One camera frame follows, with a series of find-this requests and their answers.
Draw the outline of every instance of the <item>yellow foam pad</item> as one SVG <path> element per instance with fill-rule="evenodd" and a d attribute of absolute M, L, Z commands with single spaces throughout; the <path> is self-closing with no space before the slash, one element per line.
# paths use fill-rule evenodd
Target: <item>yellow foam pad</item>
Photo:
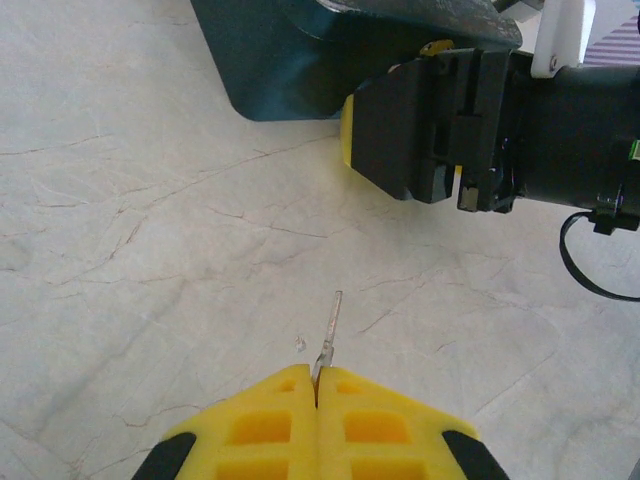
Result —
<path fill-rule="evenodd" d="M 463 480 L 442 432 L 467 423 L 341 368 L 286 368 L 171 429 L 196 442 L 178 480 Z"/>

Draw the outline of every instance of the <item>white marble surface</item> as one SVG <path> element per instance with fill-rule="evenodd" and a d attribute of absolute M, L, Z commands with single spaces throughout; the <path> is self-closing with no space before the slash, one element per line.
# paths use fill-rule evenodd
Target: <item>white marble surface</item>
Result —
<path fill-rule="evenodd" d="M 3 0 L 0 48 L 0 478 L 127 478 L 312 362 L 336 289 L 336 363 L 475 423 L 513 479 L 627 478 L 640 310 L 565 272 L 570 209 L 389 199 L 335 122 L 237 115 L 188 0 Z M 638 235 L 587 231 L 638 293 Z"/>

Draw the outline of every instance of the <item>black cable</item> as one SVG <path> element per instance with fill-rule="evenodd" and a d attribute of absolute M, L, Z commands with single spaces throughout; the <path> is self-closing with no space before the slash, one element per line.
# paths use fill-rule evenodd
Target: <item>black cable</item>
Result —
<path fill-rule="evenodd" d="M 596 295 L 600 295 L 602 297 L 610 298 L 612 300 L 622 300 L 623 302 L 640 302 L 640 297 L 628 297 L 626 295 L 618 295 L 617 293 L 609 292 L 604 288 L 599 287 L 595 283 L 593 283 L 587 276 L 582 273 L 582 271 L 578 268 L 578 266 L 571 258 L 569 254 L 569 250 L 567 249 L 566 237 L 567 232 L 582 217 L 589 218 L 591 216 L 590 212 L 580 212 L 574 213 L 571 215 L 562 225 L 560 229 L 560 255 L 562 256 L 562 262 L 564 266 L 567 267 L 567 270 L 571 274 L 571 276 L 584 288 L 589 290 Z"/>

